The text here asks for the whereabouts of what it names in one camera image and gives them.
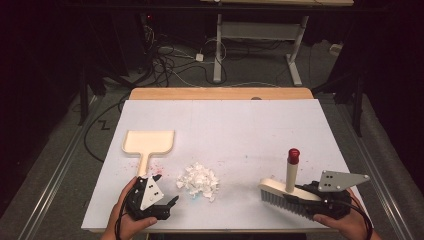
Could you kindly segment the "wooden table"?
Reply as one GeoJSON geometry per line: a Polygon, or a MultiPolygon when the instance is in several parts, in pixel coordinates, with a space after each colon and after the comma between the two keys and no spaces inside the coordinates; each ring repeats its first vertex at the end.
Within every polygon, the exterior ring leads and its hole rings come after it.
{"type": "Polygon", "coordinates": [[[299,100],[313,99],[307,88],[209,87],[135,88],[130,100],[299,100]]]}

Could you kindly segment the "person's right hand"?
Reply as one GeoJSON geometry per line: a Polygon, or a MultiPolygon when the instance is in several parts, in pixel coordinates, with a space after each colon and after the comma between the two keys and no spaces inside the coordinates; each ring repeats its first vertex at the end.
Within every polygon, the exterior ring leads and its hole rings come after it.
{"type": "Polygon", "coordinates": [[[339,220],[321,214],[315,214],[313,220],[336,229],[347,240],[382,240],[373,228],[371,228],[372,235],[368,236],[367,224],[363,216],[355,210],[339,220]]]}

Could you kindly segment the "black metal stand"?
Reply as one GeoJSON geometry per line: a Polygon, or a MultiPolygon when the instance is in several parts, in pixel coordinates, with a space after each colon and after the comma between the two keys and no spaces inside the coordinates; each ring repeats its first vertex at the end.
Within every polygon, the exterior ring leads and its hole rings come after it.
{"type": "Polygon", "coordinates": [[[91,89],[95,96],[104,96],[106,93],[102,70],[97,65],[84,65],[79,72],[80,126],[89,114],[88,89],[91,89]]]}
{"type": "Polygon", "coordinates": [[[364,81],[363,76],[356,72],[348,72],[339,77],[331,78],[312,89],[312,94],[332,93],[336,104],[350,104],[352,107],[351,124],[358,137],[361,132],[361,115],[364,81]]]}

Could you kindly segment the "aluminium floor rail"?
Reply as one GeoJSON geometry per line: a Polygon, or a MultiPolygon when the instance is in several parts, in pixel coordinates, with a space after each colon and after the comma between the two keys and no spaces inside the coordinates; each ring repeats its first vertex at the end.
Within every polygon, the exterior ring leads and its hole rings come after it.
{"type": "Polygon", "coordinates": [[[336,141],[348,168],[371,176],[359,191],[377,232],[384,240],[418,240],[412,223],[416,186],[372,107],[364,105],[359,131],[352,126],[349,106],[338,105],[336,109],[340,120],[334,126],[336,141]]]}
{"type": "Polygon", "coordinates": [[[88,129],[89,121],[93,119],[94,114],[99,109],[103,98],[93,96],[89,101],[88,110],[89,113],[82,123],[77,125],[77,128],[68,143],[64,153],[62,154],[59,163],[56,166],[55,171],[49,179],[48,184],[45,186],[37,204],[34,207],[28,221],[23,227],[18,240],[33,240],[40,224],[42,223],[47,211],[53,202],[58,189],[60,188],[62,181],[69,169],[69,166],[73,160],[73,154],[77,145],[80,143],[83,135],[88,129]]]}

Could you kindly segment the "white metal desk frame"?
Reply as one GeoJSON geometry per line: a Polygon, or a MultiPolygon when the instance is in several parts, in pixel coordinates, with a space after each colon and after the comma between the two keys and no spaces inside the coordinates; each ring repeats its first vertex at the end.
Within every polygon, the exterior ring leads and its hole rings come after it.
{"type": "MultiPolygon", "coordinates": [[[[218,7],[238,5],[264,5],[266,7],[351,7],[354,0],[202,0],[212,2],[218,7]]],[[[240,21],[224,21],[222,14],[217,15],[215,59],[213,82],[222,83],[224,76],[222,62],[227,53],[222,43],[227,39],[256,39],[256,40],[293,40],[293,50],[285,56],[286,64],[291,74],[293,84],[301,86],[302,81],[296,66],[296,57],[303,39],[308,15],[303,15],[299,23],[277,24],[277,23],[254,23],[240,21]]]]}

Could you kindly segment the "cream plastic dustpan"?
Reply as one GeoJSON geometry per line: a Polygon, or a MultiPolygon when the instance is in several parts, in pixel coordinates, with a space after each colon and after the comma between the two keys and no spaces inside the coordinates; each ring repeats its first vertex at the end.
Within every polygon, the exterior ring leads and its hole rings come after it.
{"type": "Polygon", "coordinates": [[[171,151],[174,143],[173,130],[169,131],[133,131],[126,133],[122,150],[127,154],[138,154],[137,175],[143,177],[148,171],[149,158],[152,155],[164,155],[171,151]]]}

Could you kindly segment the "cream brush with red cap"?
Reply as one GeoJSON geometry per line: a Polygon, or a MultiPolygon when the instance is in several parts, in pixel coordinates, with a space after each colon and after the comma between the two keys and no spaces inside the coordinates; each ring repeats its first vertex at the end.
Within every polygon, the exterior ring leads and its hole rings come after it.
{"type": "MultiPolygon", "coordinates": [[[[263,178],[260,180],[258,185],[261,191],[261,199],[264,202],[280,207],[282,209],[285,205],[285,195],[291,195],[295,197],[302,198],[297,194],[295,190],[295,183],[298,172],[300,151],[296,148],[291,148],[288,151],[287,156],[287,167],[286,167],[286,180],[284,182],[279,182],[271,178],[263,178]]],[[[320,203],[322,199],[319,198],[302,198],[305,200],[319,200],[320,203]]]]}

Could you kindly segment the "person's left hand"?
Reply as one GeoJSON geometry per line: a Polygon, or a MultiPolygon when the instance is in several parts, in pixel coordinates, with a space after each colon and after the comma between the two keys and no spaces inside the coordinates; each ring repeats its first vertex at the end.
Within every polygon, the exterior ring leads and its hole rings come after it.
{"type": "Polygon", "coordinates": [[[131,240],[136,234],[142,230],[157,223],[155,217],[149,217],[143,220],[135,221],[130,216],[121,213],[126,194],[131,190],[136,183],[137,178],[133,177],[121,191],[121,194],[113,206],[107,227],[100,237],[100,240],[116,240],[115,225],[118,220],[121,220],[119,235],[121,240],[131,240]]]}

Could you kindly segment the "dark equipment with red light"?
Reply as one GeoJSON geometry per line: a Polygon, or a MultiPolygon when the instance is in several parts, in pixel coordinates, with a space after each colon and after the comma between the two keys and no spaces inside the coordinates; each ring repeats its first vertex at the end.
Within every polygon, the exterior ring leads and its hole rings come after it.
{"type": "Polygon", "coordinates": [[[146,14],[140,15],[140,33],[143,44],[143,60],[141,67],[149,69],[152,65],[153,58],[157,54],[158,41],[153,28],[150,26],[151,16],[146,14]]]}

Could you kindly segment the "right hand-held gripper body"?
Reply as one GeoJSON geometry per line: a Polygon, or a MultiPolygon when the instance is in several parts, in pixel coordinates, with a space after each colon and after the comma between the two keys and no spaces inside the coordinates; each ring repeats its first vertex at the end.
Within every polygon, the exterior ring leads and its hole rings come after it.
{"type": "Polygon", "coordinates": [[[321,203],[312,208],[315,214],[322,214],[339,220],[350,213],[351,197],[347,189],[370,180],[366,174],[343,173],[324,170],[319,181],[312,181],[320,192],[321,203]]]}

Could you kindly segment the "pile of white paper scraps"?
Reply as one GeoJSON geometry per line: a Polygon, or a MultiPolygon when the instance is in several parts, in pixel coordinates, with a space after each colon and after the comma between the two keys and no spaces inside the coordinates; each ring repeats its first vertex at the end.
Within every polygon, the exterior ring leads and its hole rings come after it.
{"type": "Polygon", "coordinates": [[[192,198],[203,196],[209,202],[215,200],[220,179],[215,172],[195,162],[185,168],[185,173],[176,180],[179,189],[184,188],[192,198]]]}

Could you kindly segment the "white board table cover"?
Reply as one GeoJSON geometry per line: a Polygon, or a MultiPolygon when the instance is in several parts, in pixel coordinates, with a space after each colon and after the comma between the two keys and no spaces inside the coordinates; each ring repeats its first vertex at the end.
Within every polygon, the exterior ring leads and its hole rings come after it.
{"type": "Polygon", "coordinates": [[[300,151],[297,181],[322,171],[347,171],[321,105],[309,100],[129,100],[101,169],[82,227],[102,231],[122,188],[136,175],[138,159],[122,144],[130,130],[173,130],[172,150],[150,159],[148,171],[166,199],[179,196],[170,217],[154,232],[322,232],[324,226],[262,201],[263,178],[286,177],[288,151],[300,151]],[[176,186],[185,168],[199,162],[220,179],[215,200],[192,198],[176,186]]]}

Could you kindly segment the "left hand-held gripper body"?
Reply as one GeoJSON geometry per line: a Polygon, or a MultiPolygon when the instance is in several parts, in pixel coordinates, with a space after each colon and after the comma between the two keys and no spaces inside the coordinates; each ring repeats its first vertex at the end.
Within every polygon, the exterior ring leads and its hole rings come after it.
{"type": "Polygon", "coordinates": [[[164,194],[152,177],[138,177],[125,200],[125,209],[135,221],[149,217],[166,220],[170,217],[170,208],[157,205],[164,194]]]}

